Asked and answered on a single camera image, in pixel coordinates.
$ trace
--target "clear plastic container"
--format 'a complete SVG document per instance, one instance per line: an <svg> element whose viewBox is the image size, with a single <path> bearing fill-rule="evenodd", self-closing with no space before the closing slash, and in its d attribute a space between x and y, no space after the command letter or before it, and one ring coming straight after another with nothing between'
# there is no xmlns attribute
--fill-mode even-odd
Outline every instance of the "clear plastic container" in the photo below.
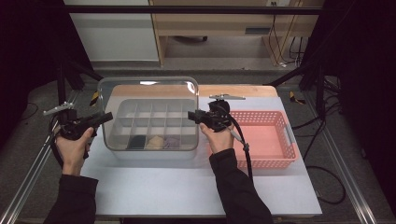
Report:
<svg viewBox="0 0 396 224"><path fill-rule="evenodd" d="M120 159L183 159L195 155L198 107L191 77L107 77L98 104L113 120L103 127L105 145Z"/></svg>

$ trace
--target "pink plastic basket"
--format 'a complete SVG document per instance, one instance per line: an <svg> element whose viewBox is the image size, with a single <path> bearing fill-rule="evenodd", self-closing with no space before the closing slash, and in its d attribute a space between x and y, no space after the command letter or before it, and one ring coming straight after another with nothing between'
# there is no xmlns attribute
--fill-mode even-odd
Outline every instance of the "pink plastic basket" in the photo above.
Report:
<svg viewBox="0 0 396 224"><path fill-rule="evenodd" d="M232 111L249 144L252 168L286 168L297 160L297 144L292 130L281 111ZM238 167L247 167L242 144L234 140Z"/></svg>

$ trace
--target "hand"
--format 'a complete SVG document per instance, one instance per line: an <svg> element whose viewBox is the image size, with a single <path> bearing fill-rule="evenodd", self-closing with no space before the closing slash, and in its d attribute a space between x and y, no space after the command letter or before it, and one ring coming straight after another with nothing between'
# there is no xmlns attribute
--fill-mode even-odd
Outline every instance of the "hand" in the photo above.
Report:
<svg viewBox="0 0 396 224"><path fill-rule="evenodd" d="M61 136L56 137L56 145L64 159L62 174L79 176L84 164L84 152L90 151L88 141L93 133L93 128L89 128L76 141L67 140Z"/></svg>
<svg viewBox="0 0 396 224"><path fill-rule="evenodd" d="M209 140L209 145L212 148L213 154L233 147L233 135L230 132L230 129L233 129L233 124L218 133L215 133L213 129L208 128L203 123L200 123L199 126L201 128L201 132L206 135L207 140Z"/></svg>

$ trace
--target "person's left hand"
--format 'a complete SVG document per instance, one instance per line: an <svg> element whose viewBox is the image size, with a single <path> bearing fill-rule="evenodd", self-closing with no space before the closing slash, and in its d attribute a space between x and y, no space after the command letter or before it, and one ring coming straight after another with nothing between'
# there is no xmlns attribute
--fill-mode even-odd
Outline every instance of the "person's left hand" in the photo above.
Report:
<svg viewBox="0 0 396 224"><path fill-rule="evenodd" d="M88 141L93 133L93 128L89 128L76 141L67 140L60 135L56 137L56 145L64 160L62 174L79 176L84 164L84 152L90 150Z"/></svg>

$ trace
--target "white table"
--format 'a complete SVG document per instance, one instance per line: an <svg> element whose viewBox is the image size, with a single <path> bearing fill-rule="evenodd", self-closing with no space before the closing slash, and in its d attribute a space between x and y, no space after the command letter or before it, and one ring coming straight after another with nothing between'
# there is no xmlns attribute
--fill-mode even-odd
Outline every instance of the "white table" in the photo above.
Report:
<svg viewBox="0 0 396 224"><path fill-rule="evenodd" d="M213 101L200 97L207 110ZM228 101L231 109L281 110L278 97L247 97ZM123 161L106 148L102 131L92 142L82 175L99 179L96 214L113 217L222 217L216 182L200 133L197 154L192 160ZM242 150L242 145L235 146ZM312 217L321 209L304 162L299 155L287 169L253 170L260 197L275 217Z"/></svg>

